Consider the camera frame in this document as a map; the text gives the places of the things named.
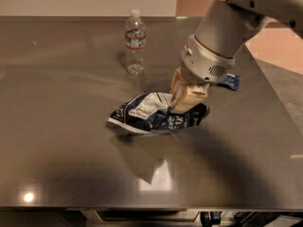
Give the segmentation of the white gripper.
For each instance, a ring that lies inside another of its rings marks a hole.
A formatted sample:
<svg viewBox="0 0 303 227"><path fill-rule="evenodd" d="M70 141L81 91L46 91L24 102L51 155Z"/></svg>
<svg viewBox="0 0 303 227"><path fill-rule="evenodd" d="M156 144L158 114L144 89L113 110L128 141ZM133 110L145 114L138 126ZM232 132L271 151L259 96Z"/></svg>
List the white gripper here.
<svg viewBox="0 0 303 227"><path fill-rule="evenodd" d="M219 83L225 78L235 66L235 53L236 50L219 37L190 35L181 52L181 69L177 68L172 77L171 111L184 114L202 103L210 86L207 82ZM185 84L182 75L195 84Z"/></svg>

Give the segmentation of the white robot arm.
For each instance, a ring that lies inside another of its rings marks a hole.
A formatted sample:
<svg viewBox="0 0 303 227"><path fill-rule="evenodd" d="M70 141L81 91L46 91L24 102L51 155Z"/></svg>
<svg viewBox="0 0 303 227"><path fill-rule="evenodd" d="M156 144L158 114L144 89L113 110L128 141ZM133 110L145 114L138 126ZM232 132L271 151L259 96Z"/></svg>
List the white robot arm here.
<svg viewBox="0 0 303 227"><path fill-rule="evenodd" d="M303 32L303 0L215 0L187 39L170 92L171 111L183 114L207 97L235 66L247 41L275 19L297 35Z"/></svg>

